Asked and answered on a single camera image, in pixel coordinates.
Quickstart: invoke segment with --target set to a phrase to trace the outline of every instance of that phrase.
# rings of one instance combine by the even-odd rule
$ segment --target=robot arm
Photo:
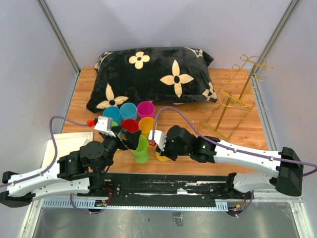
[[[239,150],[265,154],[267,156],[300,161],[294,150],[284,147],[282,152],[256,150],[208,137],[217,142],[212,144],[201,137],[195,137],[189,131],[177,125],[173,126],[165,136],[155,130],[154,141],[158,145],[156,151],[161,156],[176,160],[178,155],[188,155],[200,163],[228,163],[248,167],[258,172],[250,174],[232,173],[228,175],[227,188],[239,192],[259,189],[276,189],[289,195],[302,194],[303,166],[277,160],[268,160],[258,156],[238,152]]]
[[[121,126],[111,128],[110,125],[111,121],[108,118],[99,117],[95,129],[102,135],[103,142],[92,141],[80,147],[79,151],[73,151],[69,155],[61,157],[44,174],[41,173],[43,168],[22,175],[5,172],[2,182],[11,182],[11,184],[7,187],[7,191],[0,193],[0,203],[8,207],[21,207],[29,205],[33,200],[48,196],[77,193],[81,196],[108,197],[107,188],[112,187],[120,190],[120,184],[116,184],[114,175],[114,179],[105,179],[107,172],[105,168],[107,166],[109,168],[113,164],[113,156],[117,149],[137,148],[141,131],[129,133],[122,130]],[[117,136],[121,130],[126,137],[125,140]],[[201,137],[195,137],[177,125],[173,126],[167,135],[158,130],[155,131],[154,135],[154,141],[158,145],[156,151],[174,161],[179,155],[188,155],[200,163],[230,163],[258,171],[250,174],[229,174],[223,189],[226,194],[230,192],[232,196],[241,196],[241,193],[247,193],[251,190],[275,188],[286,195],[301,195],[302,165],[262,159],[237,151],[240,149],[256,154],[299,161],[292,149],[284,147],[282,152],[262,151],[237,146],[214,137],[207,138],[217,142],[217,144],[210,143]],[[222,147],[223,145],[234,149],[227,150]],[[19,179],[37,174],[40,176],[15,184],[15,181]]]

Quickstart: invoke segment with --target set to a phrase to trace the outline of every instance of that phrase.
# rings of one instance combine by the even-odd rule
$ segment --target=glass panel
[[[299,238],[289,203],[253,203],[239,219],[225,212],[43,209],[34,238]]]

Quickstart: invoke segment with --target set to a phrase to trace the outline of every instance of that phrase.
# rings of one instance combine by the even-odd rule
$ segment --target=black pillow
[[[213,58],[184,47],[136,48],[105,52],[87,109],[96,113],[125,102],[216,102],[208,73]]]

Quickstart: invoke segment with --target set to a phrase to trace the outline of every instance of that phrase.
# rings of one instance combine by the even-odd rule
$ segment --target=red connector
[[[92,126],[96,125],[95,120],[88,120],[87,124],[88,124],[89,127],[92,127]]]

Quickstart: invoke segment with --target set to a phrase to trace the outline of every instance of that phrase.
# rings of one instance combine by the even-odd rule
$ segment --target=red cup
[[[129,132],[134,132],[139,129],[139,124],[136,120],[127,119],[121,123],[122,127]]]

